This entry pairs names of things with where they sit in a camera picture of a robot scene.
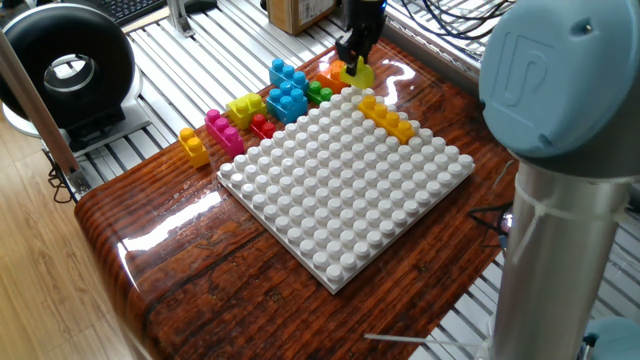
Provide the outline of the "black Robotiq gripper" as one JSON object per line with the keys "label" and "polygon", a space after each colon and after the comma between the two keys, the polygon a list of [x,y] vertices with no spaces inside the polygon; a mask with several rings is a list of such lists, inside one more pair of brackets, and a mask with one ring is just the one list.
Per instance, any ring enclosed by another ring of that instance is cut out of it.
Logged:
{"label": "black Robotiq gripper", "polygon": [[345,72],[355,76],[359,55],[367,61],[386,21],[386,0],[346,0],[347,32],[335,43]]}

